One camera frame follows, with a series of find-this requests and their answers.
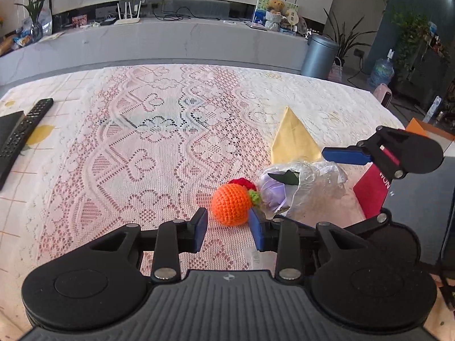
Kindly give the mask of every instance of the orange box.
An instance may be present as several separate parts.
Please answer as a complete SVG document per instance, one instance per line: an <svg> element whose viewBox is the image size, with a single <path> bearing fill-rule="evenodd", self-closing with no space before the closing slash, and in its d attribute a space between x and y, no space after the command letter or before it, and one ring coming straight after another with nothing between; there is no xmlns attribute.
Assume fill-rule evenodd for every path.
<svg viewBox="0 0 455 341"><path fill-rule="evenodd" d="M424 123L416 118L411 119L408 126L406 127L408 132L417 133L421 136L425 136L435 140L445 152L452 142L455 140L455 136L447 133L439 128L433 127L428 123Z"/></svg>

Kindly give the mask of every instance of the trash can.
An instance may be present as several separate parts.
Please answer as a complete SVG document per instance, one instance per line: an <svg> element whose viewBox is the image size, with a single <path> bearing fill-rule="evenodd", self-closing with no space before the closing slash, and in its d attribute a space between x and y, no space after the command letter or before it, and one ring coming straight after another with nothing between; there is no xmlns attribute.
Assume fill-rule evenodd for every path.
<svg viewBox="0 0 455 341"><path fill-rule="evenodd" d="M319 34L311 35L308 45L300 73L307 77L327 79L340 45Z"/></svg>

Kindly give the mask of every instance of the wall outlet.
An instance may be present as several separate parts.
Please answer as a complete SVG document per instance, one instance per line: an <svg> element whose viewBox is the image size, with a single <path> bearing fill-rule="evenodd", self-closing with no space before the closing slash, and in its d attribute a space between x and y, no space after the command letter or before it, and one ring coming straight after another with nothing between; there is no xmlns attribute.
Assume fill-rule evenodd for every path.
<svg viewBox="0 0 455 341"><path fill-rule="evenodd" d="M354 56L357 56L358 58L363 58L365 55L365 51L359 50L359 49L354 49Z"/></svg>

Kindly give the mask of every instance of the red box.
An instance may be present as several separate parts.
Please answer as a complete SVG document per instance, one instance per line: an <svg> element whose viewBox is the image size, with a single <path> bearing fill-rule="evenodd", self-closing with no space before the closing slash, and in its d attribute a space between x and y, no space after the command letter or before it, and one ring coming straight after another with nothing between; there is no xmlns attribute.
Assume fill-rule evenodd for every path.
<svg viewBox="0 0 455 341"><path fill-rule="evenodd" d="M395 158L388 150L383 150L395 164ZM354 186L354 193L362 207L366 218L373 218L380 213L387 191L390 188L390 181L379 171L376 165L372 165Z"/></svg>

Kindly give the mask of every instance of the bottle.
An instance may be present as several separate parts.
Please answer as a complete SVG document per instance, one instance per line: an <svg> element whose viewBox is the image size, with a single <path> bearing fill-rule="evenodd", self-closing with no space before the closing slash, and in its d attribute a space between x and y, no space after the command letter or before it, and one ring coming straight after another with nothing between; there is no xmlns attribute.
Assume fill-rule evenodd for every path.
<svg viewBox="0 0 455 341"><path fill-rule="evenodd" d="M394 57L394 51L390 50L387 55L387 59L379 59L376 61L375 67L369 76L367 83L370 87L375 90L380 84L386 86L392 80L395 74L394 66L392 65L392 58Z"/></svg>
<svg viewBox="0 0 455 341"><path fill-rule="evenodd" d="M436 109L438 108L439 104L441 103L441 98L439 96L436 96L435 100L433 101L433 104L429 108L423 122L428 123L430 119L433 117L434 113L436 112Z"/></svg>
<svg viewBox="0 0 455 341"><path fill-rule="evenodd" d="M438 40L438 36L433 36L433 38L431 39L430 43L429 43L429 46L431 48L433 48L435 45L436 45L436 41Z"/></svg>
<svg viewBox="0 0 455 341"><path fill-rule="evenodd" d="M436 126L442 120L444 115L445 115L444 111L439 112L439 115L436 117L436 120L433 123L433 125Z"/></svg>

